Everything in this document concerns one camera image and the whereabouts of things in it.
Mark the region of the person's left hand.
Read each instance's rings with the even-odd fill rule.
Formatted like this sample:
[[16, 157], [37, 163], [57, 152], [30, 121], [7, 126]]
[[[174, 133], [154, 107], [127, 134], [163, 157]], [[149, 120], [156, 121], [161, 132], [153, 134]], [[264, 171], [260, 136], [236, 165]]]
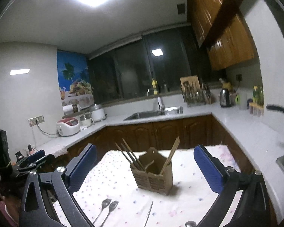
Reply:
[[12, 195], [3, 196], [0, 193], [0, 214], [9, 226], [19, 226], [21, 200]]

